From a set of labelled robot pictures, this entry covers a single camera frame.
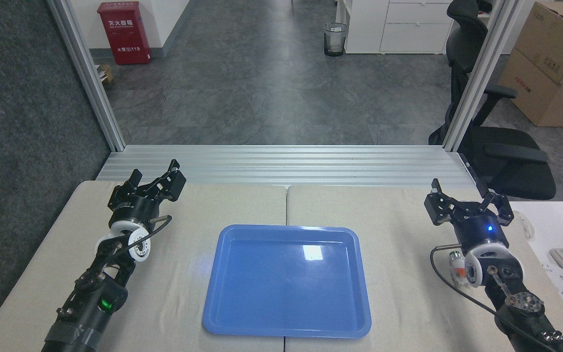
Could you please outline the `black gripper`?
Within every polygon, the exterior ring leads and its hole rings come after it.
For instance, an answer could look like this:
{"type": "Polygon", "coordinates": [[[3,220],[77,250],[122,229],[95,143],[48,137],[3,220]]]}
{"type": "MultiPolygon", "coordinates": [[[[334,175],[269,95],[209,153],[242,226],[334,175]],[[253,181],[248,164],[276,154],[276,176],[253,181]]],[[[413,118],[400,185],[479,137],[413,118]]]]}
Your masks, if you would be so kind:
{"type": "MultiPolygon", "coordinates": [[[[460,207],[460,202],[442,193],[439,180],[434,178],[431,191],[426,195],[424,206],[433,225],[438,226],[451,221],[451,215],[460,207]]],[[[509,247],[509,242],[501,229],[514,220],[514,214],[507,196],[495,191],[487,191],[479,205],[479,213],[457,216],[457,239],[463,254],[485,243],[498,242],[509,247]],[[498,211],[487,211],[493,204],[498,211]]]]}
{"type": "Polygon", "coordinates": [[[159,202],[165,199],[176,202],[185,186],[186,178],[179,167],[178,161],[172,159],[163,176],[142,186],[142,197],[136,195],[142,173],[134,169],[128,180],[112,191],[108,200],[108,207],[112,210],[108,226],[126,220],[140,223],[143,227],[154,227],[151,220],[159,215],[159,202]]]}

